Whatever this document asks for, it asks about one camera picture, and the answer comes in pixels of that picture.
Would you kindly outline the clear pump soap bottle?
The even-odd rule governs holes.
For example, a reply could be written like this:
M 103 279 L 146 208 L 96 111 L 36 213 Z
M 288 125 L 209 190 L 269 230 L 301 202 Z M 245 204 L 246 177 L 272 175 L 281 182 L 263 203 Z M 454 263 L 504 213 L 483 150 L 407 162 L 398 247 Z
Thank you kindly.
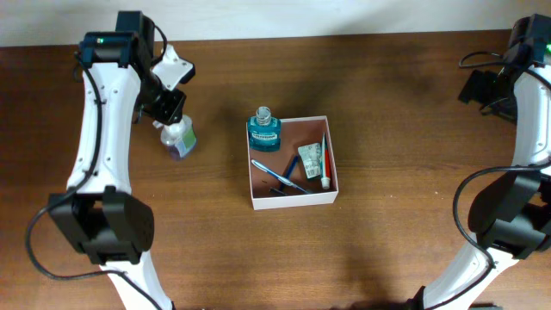
M 159 121 L 154 121 L 152 125 L 161 130 L 160 141 L 175 160 L 184 159 L 197 144 L 193 122 L 187 115 L 182 115 L 178 123 L 163 125 Z

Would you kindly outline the blue mouthwash bottle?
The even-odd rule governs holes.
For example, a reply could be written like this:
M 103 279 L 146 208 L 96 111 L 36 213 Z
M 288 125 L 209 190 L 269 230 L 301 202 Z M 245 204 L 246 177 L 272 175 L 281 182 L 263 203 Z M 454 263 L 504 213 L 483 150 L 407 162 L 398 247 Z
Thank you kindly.
M 281 120 L 274 117 L 268 107 L 259 107 L 247 121 L 250 149 L 277 152 L 281 147 L 281 130 Z

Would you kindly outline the blue white toothbrush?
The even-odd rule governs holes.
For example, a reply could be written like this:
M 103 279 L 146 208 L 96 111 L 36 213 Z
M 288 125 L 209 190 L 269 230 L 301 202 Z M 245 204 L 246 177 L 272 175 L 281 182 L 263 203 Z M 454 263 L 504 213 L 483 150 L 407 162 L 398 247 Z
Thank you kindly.
M 264 164 L 258 162 L 257 160 L 252 159 L 251 163 L 252 163 L 253 166 L 255 166 L 260 171 L 262 171 L 262 172 L 274 177 L 275 179 L 277 179 L 280 183 L 283 183 L 284 185 L 286 185 L 288 187 L 292 187 L 294 189 L 297 189 L 297 190 L 301 191 L 304 194 L 310 194 L 310 191 L 308 191 L 306 189 L 303 189 L 301 186 L 299 186 L 298 184 L 290 181 L 288 178 L 273 172 L 270 168 L 268 168 Z

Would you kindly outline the blue disposable razor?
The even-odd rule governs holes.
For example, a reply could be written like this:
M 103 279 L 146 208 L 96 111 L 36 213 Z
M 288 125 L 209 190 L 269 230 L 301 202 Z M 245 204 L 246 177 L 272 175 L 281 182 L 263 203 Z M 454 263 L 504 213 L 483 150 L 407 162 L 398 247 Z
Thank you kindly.
M 295 169 L 296 165 L 298 164 L 299 158 L 300 157 L 298 155 L 295 155 L 293 157 L 293 159 L 291 160 L 290 164 L 288 165 L 287 169 L 285 170 L 285 172 L 283 174 L 284 177 L 286 177 L 286 178 L 291 177 L 291 175 L 294 172 L 294 169 Z M 275 194 L 275 195 L 278 195 L 278 196 L 285 196 L 286 193 L 284 192 L 284 190 L 285 190 L 286 187 L 287 187 L 286 184 L 280 183 L 278 188 L 271 187 L 269 189 L 269 192 L 271 194 Z

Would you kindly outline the green Dettol soap bar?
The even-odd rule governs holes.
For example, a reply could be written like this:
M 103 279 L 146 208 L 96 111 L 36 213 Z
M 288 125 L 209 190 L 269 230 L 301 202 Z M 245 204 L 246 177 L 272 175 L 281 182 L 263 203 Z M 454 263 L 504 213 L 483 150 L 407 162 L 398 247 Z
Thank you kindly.
M 299 146 L 298 153 L 303 163 L 306 178 L 316 179 L 321 177 L 321 144 L 313 143 L 310 145 Z

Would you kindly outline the toothpaste tube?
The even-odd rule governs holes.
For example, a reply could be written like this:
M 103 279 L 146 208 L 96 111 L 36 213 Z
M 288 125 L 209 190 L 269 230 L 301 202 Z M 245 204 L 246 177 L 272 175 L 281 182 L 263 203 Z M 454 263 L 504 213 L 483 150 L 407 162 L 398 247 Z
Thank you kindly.
M 321 184 L 324 190 L 331 187 L 331 167 L 326 134 L 322 136 Z

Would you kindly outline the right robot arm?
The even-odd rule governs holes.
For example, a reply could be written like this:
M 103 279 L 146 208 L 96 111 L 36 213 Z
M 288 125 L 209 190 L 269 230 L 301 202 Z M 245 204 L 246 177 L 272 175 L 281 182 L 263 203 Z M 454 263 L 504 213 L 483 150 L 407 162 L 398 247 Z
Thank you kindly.
M 409 309 L 470 309 L 503 271 L 550 247 L 550 19 L 533 14 L 511 30 L 505 53 L 468 64 L 458 96 L 480 103 L 483 115 L 516 124 L 509 166 L 479 170 L 458 186 L 452 213 L 466 240 L 449 267 L 423 286 Z

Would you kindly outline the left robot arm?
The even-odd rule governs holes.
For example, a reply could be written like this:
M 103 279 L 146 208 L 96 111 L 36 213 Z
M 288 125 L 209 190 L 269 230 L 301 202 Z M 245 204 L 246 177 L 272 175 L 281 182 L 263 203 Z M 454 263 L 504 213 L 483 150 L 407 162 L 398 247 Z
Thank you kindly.
M 84 114 L 77 158 L 64 194 L 46 212 L 71 247 L 99 266 L 127 309 L 172 309 L 152 263 L 152 209 L 133 197 L 128 160 L 131 126 L 143 115 L 163 124 L 183 118 L 186 96 L 177 86 L 195 67 L 165 44 L 140 11 L 121 11 L 115 30 L 88 32 L 78 45 Z

